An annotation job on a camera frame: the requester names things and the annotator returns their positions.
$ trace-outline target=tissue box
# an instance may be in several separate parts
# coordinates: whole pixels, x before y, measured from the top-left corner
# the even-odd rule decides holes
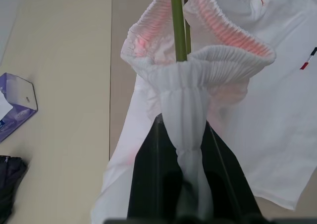
[[[0,91],[13,108],[0,120],[0,142],[38,111],[33,84],[18,76],[0,76]]]

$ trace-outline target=green pole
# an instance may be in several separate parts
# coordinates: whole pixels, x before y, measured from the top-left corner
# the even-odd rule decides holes
[[[186,31],[186,52],[187,54],[192,52],[192,43],[190,39],[190,26],[188,22],[185,20],[185,31]]]
[[[187,60],[182,0],[171,0],[176,61]]]

